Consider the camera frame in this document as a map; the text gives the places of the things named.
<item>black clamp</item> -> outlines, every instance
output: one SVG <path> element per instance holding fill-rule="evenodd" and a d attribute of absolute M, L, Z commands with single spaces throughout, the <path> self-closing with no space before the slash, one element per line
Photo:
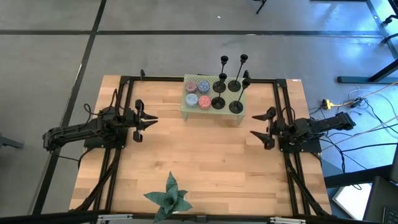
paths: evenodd
<path fill-rule="evenodd" d="M 268 120 L 268 128 L 267 128 L 266 134 L 259 133 L 257 131 L 250 131 L 250 133 L 255 135 L 255 137 L 259 138 L 262 141 L 262 143 L 264 143 L 264 149 L 270 150 L 273 147 L 275 147 L 275 139 L 272 138 L 272 133 L 274 133 L 274 130 L 273 130 L 274 127 L 272 126 L 272 124 L 273 124 L 273 119 L 275 116 L 276 116 L 276 108 L 274 108 L 274 107 L 270 107 L 267 110 L 266 114 L 252 116 L 252 118 L 258 119 L 260 121 Z"/>
<path fill-rule="evenodd" d="M 158 117 L 146 114 L 144 112 L 144 103 L 142 102 L 142 100 L 136 100 L 135 108 L 137 110 L 136 130 L 133 132 L 132 138 L 136 142 L 142 142 L 141 131 L 145 131 L 146 128 L 155 124 Z"/>

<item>red poker chip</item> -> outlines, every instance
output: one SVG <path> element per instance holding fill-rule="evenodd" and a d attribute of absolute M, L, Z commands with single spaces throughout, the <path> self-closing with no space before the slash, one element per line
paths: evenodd
<path fill-rule="evenodd" d="M 198 100 L 198 105 L 200 109 L 207 110 L 210 108 L 211 105 L 211 99 L 209 96 L 201 96 Z"/>

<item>wooden tabletop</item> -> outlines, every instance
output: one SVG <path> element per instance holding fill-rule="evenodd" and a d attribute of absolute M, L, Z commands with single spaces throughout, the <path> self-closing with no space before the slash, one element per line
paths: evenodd
<path fill-rule="evenodd" d="M 104 76 L 96 112 L 109 105 L 119 80 L 118 75 Z M 308 118 L 301 81 L 287 80 L 287 84 L 296 117 Z M 172 171 L 179 189 L 188 191 L 185 199 L 193 206 L 185 213 L 292 215 L 279 146 L 264 150 L 260 140 L 249 132 L 265 132 L 267 122 L 251 116 L 264 114 L 275 106 L 272 85 L 253 83 L 246 89 L 246 116 L 240 126 L 235 125 L 236 117 L 209 114 L 190 114 L 184 121 L 180 111 L 182 90 L 182 82 L 134 82 L 131 105 L 141 99 L 145 112 L 158 116 L 159 122 L 143 132 L 142 143 L 134 142 L 133 129 L 129 131 L 126 147 L 121 151 L 111 211 L 156 213 L 159 206 L 143 195 L 164 192 Z M 280 95 L 284 105 L 282 91 Z M 98 182 L 103 155 L 104 149 L 94 149 L 83 158 L 70 208 L 79 206 Z M 308 189 L 323 209 L 331 212 L 319 160 L 312 154 L 300 155 Z M 101 208 L 107 189 L 106 185 Z M 296 194 L 303 213 L 297 186 Z"/>

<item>blue poker chip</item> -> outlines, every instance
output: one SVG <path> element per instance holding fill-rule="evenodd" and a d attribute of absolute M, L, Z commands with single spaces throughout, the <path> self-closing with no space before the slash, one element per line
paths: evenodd
<path fill-rule="evenodd" d="M 210 90 L 210 83 L 208 81 L 203 80 L 198 83 L 198 91 L 201 94 L 206 94 L 209 92 L 209 90 Z"/>
<path fill-rule="evenodd" d="M 185 102 L 188 106 L 194 107 L 198 104 L 198 96 L 194 93 L 190 93 L 185 97 Z"/>

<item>black peg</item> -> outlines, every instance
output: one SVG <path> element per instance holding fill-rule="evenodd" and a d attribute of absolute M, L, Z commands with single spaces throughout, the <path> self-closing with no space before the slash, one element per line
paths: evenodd
<path fill-rule="evenodd" d="M 224 72 L 224 65 L 226 65 L 226 62 L 228 61 L 228 57 L 227 56 L 221 56 L 221 64 L 222 64 L 222 68 L 221 68 L 221 73 Z"/>
<path fill-rule="evenodd" d="M 234 100 L 229 104 L 229 110 L 234 113 L 234 114 L 238 114 L 240 112 L 243 111 L 243 104 L 240 102 L 241 101 L 241 97 L 243 95 L 243 91 L 250 85 L 250 81 L 248 78 L 245 78 L 242 81 L 242 92 L 241 95 L 239 96 L 238 100 Z"/>
<path fill-rule="evenodd" d="M 241 73 L 241 69 L 242 69 L 243 64 L 246 63 L 248 58 L 249 57 L 247 55 L 245 55 L 245 54 L 241 55 L 241 66 L 239 67 L 238 75 L 236 76 L 235 81 L 232 80 L 232 81 L 230 81 L 228 83 L 228 89 L 229 90 L 231 90 L 233 92 L 237 92 L 237 91 L 239 91 L 241 89 L 241 84 L 240 84 L 240 82 L 238 82 L 238 77 L 239 77 L 239 74 Z"/>
<path fill-rule="evenodd" d="M 216 93 L 222 93 L 225 91 L 226 86 L 225 86 L 225 80 L 226 80 L 226 74 L 225 73 L 221 73 L 220 75 L 218 75 L 218 78 L 220 78 L 220 80 L 218 80 L 217 82 L 214 82 L 213 84 L 213 90 Z"/>
<path fill-rule="evenodd" d="M 219 81 L 215 82 L 213 84 L 213 90 L 218 93 L 218 96 L 214 97 L 211 100 L 211 105 L 214 107 L 214 109 L 223 109 L 225 106 L 225 100 L 221 97 L 221 93 L 225 91 L 226 86 L 225 86 L 225 80 L 226 80 L 226 74 L 221 73 L 219 76 L 220 78 Z"/>

